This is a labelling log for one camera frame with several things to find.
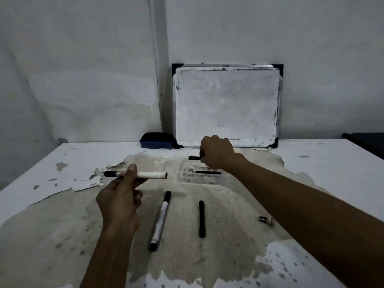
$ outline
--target white table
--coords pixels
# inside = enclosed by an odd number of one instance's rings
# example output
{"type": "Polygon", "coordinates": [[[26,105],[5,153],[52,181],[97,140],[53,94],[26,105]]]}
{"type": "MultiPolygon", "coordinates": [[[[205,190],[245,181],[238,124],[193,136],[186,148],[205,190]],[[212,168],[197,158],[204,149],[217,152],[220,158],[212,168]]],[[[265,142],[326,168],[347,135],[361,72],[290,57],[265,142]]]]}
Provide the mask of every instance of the white table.
{"type": "MultiPolygon", "coordinates": [[[[78,287],[102,222],[94,201],[100,179],[88,179],[96,168],[142,151],[138,143],[63,144],[2,190],[0,287],[78,287]]],[[[172,172],[179,158],[197,152],[145,150],[131,160],[142,170],[172,172]]],[[[288,170],[307,173],[316,185],[384,220],[384,160],[343,139],[280,140],[273,153],[288,170]]],[[[258,222],[265,210],[241,186],[159,181],[143,184],[127,287],[343,287],[278,224],[258,222]],[[150,253],[146,241],[166,189],[172,201],[159,250],[150,253]],[[201,198],[205,239],[197,235],[201,198]]]]}

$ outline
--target forearm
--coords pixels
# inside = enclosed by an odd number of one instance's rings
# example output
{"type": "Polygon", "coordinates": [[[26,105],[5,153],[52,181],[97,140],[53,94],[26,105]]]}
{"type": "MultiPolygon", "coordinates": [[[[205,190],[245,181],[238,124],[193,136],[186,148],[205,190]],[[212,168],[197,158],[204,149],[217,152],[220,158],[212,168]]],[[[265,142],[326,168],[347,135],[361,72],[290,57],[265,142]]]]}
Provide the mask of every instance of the forearm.
{"type": "Polygon", "coordinates": [[[384,268],[384,223],[328,193],[252,164],[243,155],[236,154],[226,168],[341,281],[350,286],[378,283],[384,268]]]}
{"type": "Polygon", "coordinates": [[[133,232],[103,227],[80,288],[125,287],[133,232]]]}

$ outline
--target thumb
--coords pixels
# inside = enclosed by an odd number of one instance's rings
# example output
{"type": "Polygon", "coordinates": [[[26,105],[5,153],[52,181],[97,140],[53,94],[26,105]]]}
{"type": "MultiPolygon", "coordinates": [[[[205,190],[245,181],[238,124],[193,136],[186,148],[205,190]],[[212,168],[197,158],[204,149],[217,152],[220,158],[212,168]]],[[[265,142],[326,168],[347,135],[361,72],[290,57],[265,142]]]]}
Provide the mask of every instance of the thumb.
{"type": "Polygon", "coordinates": [[[124,189],[130,189],[132,190],[132,183],[134,179],[136,178],[137,174],[137,167],[135,164],[130,164],[127,172],[124,175],[124,178],[120,182],[119,185],[121,185],[124,189]]]}

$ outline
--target right hand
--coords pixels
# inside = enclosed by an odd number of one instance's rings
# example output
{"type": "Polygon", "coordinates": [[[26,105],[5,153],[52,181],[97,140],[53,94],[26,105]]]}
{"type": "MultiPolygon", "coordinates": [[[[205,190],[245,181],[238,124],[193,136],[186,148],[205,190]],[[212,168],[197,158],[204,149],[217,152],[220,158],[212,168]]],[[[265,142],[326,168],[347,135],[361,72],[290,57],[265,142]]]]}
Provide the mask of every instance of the right hand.
{"type": "Polygon", "coordinates": [[[227,162],[235,155],[228,138],[221,139],[217,135],[205,136],[200,145],[201,162],[211,169],[226,169],[227,162]]]}

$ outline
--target blue eraser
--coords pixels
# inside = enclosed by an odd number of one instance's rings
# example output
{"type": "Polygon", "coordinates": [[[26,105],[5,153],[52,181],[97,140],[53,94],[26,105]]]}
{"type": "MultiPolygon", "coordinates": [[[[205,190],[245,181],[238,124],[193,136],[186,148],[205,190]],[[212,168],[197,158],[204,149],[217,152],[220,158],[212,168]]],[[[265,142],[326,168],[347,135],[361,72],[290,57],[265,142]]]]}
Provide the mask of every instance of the blue eraser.
{"type": "Polygon", "coordinates": [[[180,149],[173,135],[165,132],[147,132],[140,140],[143,149],[180,149]]]}

